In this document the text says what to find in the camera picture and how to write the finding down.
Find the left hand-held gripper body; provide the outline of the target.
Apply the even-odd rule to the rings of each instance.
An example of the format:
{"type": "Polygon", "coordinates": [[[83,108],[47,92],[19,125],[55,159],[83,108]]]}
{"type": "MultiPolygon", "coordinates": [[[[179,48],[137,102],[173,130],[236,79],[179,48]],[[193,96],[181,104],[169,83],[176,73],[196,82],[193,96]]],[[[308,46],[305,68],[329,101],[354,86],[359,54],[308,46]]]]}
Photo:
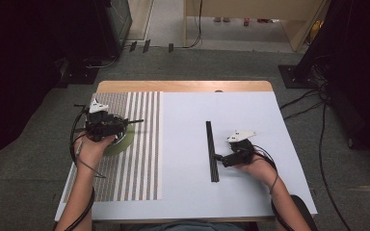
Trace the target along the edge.
{"type": "Polygon", "coordinates": [[[85,123],[85,130],[91,141],[101,141],[119,133],[117,121],[108,113],[108,109],[108,105],[99,103],[96,99],[91,102],[85,123]]]}

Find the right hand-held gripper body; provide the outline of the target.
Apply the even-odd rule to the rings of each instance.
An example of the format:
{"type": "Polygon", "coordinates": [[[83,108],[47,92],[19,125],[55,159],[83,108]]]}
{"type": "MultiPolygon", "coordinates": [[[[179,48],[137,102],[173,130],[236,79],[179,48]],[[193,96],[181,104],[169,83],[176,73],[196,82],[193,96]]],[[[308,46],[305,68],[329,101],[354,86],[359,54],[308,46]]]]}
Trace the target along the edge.
{"type": "Polygon", "coordinates": [[[253,131],[235,131],[227,140],[230,144],[230,149],[235,156],[234,160],[238,160],[240,164],[249,164],[254,154],[254,148],[249,138],[253,137],[253,131]]]}

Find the stainless steel bowl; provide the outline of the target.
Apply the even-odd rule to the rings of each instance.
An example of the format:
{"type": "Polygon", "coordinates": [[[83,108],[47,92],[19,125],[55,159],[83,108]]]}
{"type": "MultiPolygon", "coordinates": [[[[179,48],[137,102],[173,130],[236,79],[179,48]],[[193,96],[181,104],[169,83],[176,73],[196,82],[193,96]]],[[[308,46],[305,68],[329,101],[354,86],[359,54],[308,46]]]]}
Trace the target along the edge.
{"type": "Polygon", "coordinates": [[[117,144],[117,143],[121,142],[122,139],[125,137],[126,131],[127,131],[127,130],[125,132],[120,132],[119,131],[119,125],[121,125],[123,123],[118,121],[118,117],[119,117],[119,115],[115,115],[112,119],[111,124],[110,124],[111,134],[115,136],[112,144],[117,144]]]}

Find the person's right hand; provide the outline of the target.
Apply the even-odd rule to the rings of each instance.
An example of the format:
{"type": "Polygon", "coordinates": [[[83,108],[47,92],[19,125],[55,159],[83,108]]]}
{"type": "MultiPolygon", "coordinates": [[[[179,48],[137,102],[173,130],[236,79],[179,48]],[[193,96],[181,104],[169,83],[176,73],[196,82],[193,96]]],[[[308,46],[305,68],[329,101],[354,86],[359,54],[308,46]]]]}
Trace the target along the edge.
{"type": "Polygon", "coordinates": [[[236,165],[235,168],[247,172],[269,189],[278,179],[277,171],[262,156],[254,155],[249,164],[236,165]]]}

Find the person's left hand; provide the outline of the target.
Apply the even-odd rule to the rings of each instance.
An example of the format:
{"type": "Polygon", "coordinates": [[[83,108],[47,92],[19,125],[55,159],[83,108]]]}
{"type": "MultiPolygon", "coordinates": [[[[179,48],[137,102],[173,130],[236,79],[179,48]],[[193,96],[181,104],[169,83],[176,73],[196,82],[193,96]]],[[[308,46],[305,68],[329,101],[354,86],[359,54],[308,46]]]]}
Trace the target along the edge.
{"type": "Polygon", "coordinates": [[[114,139],[114,136],[108,136],[101,141],[92,141],[86,135],[78,138],[73,144],[73,154],[76,157],[77,169],[94,173],[98,168],[105,149],[114,139]]]}

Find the round green coaster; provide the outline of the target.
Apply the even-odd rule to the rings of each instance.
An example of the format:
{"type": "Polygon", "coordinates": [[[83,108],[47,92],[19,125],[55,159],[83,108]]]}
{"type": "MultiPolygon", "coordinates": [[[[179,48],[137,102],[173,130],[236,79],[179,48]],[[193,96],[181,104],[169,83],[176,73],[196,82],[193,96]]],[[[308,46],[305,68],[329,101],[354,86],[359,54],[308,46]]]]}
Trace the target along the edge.
{"type": "Polygon", "coordinates": [[[133,143],[134,135],[135,135],[134,126],[128,125],[126,131],[123,133],[123,136],[117,138],[111,145],[106,147],[104,155],[112,156],[125,151],[133,143]]]}

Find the striped woven placemat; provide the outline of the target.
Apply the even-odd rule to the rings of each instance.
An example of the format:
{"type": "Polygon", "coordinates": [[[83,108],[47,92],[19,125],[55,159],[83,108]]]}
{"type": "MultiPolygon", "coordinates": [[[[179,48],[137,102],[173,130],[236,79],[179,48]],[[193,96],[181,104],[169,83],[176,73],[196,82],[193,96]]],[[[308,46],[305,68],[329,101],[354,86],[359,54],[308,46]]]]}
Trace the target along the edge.
{"type": "Polygon", "coordinates": [[[109,106],[108,113],[129,120],[133,143],[123,152],[103,156],[94,179],[96,202],[159,200],[162,198],[163,94],[159,91],[105,92],[92,96],[109,106]]]}

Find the black stand base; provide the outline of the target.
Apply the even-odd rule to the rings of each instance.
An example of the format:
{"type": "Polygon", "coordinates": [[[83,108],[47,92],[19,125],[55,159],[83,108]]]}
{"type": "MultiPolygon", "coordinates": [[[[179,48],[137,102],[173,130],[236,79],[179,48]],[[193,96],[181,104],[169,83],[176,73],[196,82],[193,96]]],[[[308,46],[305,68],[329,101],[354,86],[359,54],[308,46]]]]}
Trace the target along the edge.
{"type": "Polygon", "coordinates": [[[57,88],[67,88],[69,85],[92,85],[98,68],[85,64],[83,61],[62,59],[60,73],[61,78],[57,88]]]}

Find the wooden table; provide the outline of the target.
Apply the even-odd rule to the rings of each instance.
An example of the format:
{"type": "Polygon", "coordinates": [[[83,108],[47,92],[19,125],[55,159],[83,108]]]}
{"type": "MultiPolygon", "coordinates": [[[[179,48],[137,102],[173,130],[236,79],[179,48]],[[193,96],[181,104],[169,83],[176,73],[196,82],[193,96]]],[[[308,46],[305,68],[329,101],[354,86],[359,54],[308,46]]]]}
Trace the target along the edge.
{"type": "Polygon", "coordinates": [[[103,81],[96,93],[117,92],[257,92],[271,91],[267,81],[103,81]]]}

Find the white table sheet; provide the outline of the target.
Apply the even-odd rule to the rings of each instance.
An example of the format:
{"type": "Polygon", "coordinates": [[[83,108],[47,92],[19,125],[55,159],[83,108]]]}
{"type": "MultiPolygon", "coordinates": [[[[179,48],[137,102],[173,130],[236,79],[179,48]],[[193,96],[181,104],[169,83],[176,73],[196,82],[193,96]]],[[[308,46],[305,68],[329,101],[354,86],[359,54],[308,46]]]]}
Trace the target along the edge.
{"type": "Polygon", "coordinates": [[[206,130],[217,153],[229,152],[235,131],[253,131],[252,143],[274,159],[288,191],[317,212],[302,165],[271,91],[165,92],[162,95],[161,197],[157,200],[97,202],[96,221],[168,222],[179,219],[259,220],[271,218],[268,190],[247,173],[219,168],[211,180],[206,130]]]}

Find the person's blue-grey clothing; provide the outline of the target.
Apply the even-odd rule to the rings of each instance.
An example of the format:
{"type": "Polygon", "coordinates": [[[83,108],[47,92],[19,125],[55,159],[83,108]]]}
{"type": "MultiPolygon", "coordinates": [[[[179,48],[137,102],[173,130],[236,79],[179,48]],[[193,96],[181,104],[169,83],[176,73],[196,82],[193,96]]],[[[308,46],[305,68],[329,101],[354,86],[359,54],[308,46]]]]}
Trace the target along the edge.
{"type": "Polygon", "coordinates": [[[250,222],[179,221],[161,224],[122,224],[120,231],[258,231],[258,227],[250,222]]]}

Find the black cabinet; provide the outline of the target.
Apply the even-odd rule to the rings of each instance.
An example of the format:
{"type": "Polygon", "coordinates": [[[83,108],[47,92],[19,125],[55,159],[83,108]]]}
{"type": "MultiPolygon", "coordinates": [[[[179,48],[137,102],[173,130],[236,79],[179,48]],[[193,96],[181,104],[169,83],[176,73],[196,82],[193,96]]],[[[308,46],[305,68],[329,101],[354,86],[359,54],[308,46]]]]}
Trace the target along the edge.
{"type": "Polygon", "coordinates": [[[119,56],[132,25],[128,0],[105,0],[105,3],[119,56]]]}

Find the black curtain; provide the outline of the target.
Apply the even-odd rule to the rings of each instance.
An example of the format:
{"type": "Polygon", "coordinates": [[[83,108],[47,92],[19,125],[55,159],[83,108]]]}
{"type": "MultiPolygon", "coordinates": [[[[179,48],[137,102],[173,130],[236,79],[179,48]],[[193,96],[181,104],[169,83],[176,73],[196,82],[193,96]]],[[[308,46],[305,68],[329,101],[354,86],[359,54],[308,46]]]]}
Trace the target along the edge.
{"type": "Polygon", "coordinates": [[[315,65],[350,139],[370,149],[370,0],[331,0],[296,72],[303,77],[315,65]]]}
{"type": "Polygon", "coordinates": [[[0,0],[0,150],[17,139],[61,81],[55,62],[75,72],[95,58],[101,0],[0,0]]]}

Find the yellow object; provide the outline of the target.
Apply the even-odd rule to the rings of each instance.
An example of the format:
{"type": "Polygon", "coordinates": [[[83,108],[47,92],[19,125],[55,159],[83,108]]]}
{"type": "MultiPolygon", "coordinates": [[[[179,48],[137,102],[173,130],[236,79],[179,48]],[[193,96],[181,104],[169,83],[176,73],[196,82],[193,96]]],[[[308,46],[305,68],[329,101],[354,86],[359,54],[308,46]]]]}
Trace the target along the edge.
{"type": "Polygon", "coordinates": [[[315,40],[315,37],[319,33],[322,26],[323,26],[323,21],[322,20],[317,20],[313,24],[313,26],[311,27],[310,32],[309,32],[309,41],[310,42],[313,42],[315,40]]]}

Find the light wooden desk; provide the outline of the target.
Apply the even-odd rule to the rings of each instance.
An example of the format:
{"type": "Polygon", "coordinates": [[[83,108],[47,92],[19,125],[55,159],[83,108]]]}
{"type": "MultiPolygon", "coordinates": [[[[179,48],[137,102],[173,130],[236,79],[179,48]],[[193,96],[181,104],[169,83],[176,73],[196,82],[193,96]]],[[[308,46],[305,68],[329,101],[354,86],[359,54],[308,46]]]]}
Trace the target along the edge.
{"type": "Polygon", "coordinates": [[[297,52],[330,0],[183,0],[183,44],[187,44],[187,18],[279,19],[291,49],[297,52]]]}

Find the black stand base plate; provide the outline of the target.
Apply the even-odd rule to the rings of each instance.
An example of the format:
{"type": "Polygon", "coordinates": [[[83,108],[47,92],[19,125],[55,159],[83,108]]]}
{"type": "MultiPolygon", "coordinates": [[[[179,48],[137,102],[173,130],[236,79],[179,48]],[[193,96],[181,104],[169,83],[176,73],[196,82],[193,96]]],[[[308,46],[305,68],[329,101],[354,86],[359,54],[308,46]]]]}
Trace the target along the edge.
{"type": "Polygon", "coordinates": [[[304,70],[298,65],[281,64],[279,73],[287,89],[317,89],[315,77],[309,69],[304,70]]]}

